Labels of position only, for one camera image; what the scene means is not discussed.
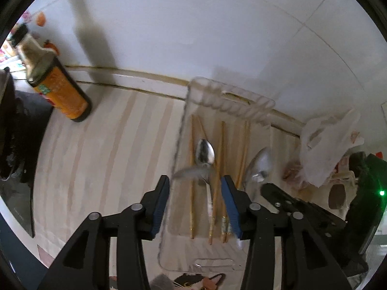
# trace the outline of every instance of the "cat picture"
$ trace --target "cat picture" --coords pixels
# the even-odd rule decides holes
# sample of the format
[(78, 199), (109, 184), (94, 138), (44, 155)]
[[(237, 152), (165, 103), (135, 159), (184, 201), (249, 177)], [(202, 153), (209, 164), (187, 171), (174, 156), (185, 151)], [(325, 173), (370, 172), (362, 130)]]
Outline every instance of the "cat picture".
[(222, 283), (225, 274), (204, 277), (201, 274), (183, 274), (173, 281), (175, 290), (216, 290)]

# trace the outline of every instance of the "orange label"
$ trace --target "orange label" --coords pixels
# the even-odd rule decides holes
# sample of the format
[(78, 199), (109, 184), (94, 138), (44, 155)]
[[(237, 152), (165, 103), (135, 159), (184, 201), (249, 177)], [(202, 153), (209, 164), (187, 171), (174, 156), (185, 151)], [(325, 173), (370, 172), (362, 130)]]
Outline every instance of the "orange label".
[(34, 90), (43, 94), (70, 119), (78, 118), (88, 107), (88, 102), (57, 66), (48, 73), (44, 81), (34, 87)]

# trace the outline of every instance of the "metal spoon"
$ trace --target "metal spoon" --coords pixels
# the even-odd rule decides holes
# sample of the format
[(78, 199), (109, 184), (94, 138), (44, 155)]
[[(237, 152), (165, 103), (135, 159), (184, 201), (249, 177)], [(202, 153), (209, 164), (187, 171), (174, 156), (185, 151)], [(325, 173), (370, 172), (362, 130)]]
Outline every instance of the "metal spoon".
[[(201, 139), (196, 147), (195, 160), (198, 166), (210, 168), (215, 162), (215, 152), (211, 144)], [(206, 183), (208, 219), (212, 219), (212, 195), (208, 175), (202, 175), (201, 179)]]
[[(246, 190), (246, 185), (253, 181), (255, 183), (263, 182), (270, 171), (273, 168), (273, 161), (271, 157), (271, 152), (269, 147), (262, 148), (256, 156), (251, 160), (250, 164), (247, 166), (246, 172), (243, 176), (242, 187)], [(257, 193), (257, 187), (254, 188), (252, 194), (252, 201), (255, 200), (255, 195)]]

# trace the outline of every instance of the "bottle cap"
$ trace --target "bottle cap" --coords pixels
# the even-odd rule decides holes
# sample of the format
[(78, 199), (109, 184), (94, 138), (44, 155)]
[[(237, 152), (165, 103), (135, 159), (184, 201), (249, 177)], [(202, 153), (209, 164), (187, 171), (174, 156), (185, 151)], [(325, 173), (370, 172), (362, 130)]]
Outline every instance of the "bottle cap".
[(13, 47), (16, 47), (16, 45), (24, 38), (24, 36), (28, 33), (28, 27), (26, 24), (20, 25), (17, 30), (14, 32), (14, 34), (11, 37), (11, 44)]

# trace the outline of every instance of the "white plastic bag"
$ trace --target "white plastic bag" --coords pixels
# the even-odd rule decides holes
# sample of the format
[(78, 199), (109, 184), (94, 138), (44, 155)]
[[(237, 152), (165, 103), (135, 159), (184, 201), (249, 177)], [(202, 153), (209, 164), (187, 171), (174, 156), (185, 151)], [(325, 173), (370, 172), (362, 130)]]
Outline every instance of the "white plastic bag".
[(364, 142), (355, 129), (359, 119), (352, 109), (341, 120), (326, 116), (308, 121), (301, 132), (300, 176), (322, 186), (346, 151)]

